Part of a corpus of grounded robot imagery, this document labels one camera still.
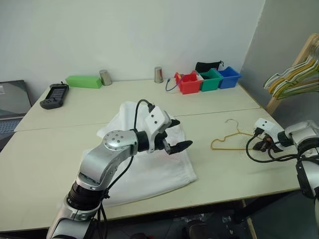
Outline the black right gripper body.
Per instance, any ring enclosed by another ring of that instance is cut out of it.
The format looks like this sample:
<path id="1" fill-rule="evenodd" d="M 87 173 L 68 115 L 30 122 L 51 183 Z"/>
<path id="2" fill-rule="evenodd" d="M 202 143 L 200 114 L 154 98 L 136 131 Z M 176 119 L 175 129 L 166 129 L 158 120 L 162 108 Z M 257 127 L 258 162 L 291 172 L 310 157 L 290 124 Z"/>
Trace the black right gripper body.
<path id="1" fill-rule="evenodd" d="M 273 140 L 269 135 L 264 136 L 262 140 L 262 146 L 261 146 L 261 151 L 266 152 L 269 148 L 272 147 Z"/>

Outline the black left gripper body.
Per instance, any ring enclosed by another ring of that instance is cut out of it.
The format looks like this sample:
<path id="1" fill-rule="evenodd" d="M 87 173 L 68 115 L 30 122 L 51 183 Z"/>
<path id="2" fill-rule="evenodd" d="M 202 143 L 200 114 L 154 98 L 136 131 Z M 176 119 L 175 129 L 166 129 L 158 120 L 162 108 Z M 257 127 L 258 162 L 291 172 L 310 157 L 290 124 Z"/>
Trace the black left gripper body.
<path id="1" fill-rule="evenodd" d="M 158 129 L 158 133 L 155 136 L 154 143 L 155 143 L 155 150 L 165 150 L 166 153 L 172 153 L 172 149 L 170 144 L 167 142 L 167 133 L 166 129 L 173 127 L 174 126 L 174 121 L 171 120 L 169 123 L 162 125 Z"/>

